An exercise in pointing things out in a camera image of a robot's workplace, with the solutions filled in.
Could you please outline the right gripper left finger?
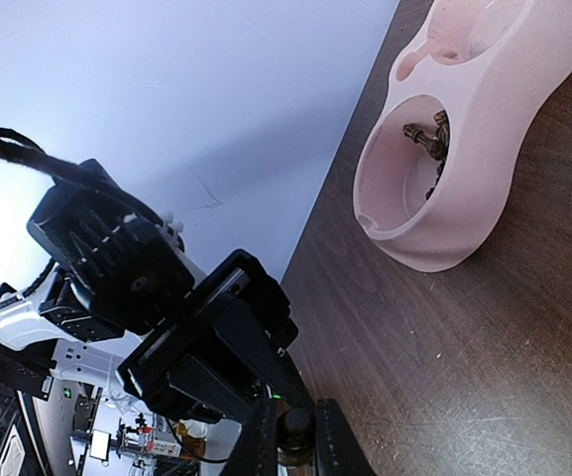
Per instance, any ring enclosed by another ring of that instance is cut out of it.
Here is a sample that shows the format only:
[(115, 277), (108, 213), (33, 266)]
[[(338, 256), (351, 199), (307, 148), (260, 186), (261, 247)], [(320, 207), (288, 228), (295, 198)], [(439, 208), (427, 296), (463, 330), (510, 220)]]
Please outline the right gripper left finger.
[(277, 422), (277, 401), (259, 401), (242, 426), (223, 476), (276, 476), (279, 473)]

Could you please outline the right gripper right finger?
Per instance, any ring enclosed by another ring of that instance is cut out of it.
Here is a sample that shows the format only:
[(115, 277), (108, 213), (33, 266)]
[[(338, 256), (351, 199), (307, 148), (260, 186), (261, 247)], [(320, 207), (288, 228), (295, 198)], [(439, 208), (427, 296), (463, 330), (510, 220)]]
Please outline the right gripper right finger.
[(315, 408), (315, 474), (375, 476), (349, 421), (334, 399), (319, 400)]

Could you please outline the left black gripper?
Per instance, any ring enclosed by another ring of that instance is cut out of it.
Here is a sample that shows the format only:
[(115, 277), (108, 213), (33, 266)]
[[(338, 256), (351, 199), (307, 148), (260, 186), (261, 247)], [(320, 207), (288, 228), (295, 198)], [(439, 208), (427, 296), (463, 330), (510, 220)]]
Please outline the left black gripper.
[(275, 391), (314, 402), (287, 350), (290, 302), (259, 260), (232, 252), (119, 366), (124, 391), (170, 420), (246, 420)]

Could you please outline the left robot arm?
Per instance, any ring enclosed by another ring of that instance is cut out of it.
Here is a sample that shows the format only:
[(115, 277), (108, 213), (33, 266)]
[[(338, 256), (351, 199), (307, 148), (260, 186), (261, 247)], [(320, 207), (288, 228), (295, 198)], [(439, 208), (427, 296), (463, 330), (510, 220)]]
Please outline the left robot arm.
[(210, 274), (180, 252), (80, 266), (50, 263), (28, 289), (0, 290), (1, 383), (45, 398), (75, 380), (207, 423), (244, 422), (269, 392), (312, 407), (288, 354), (289, 300), (249, 253)]

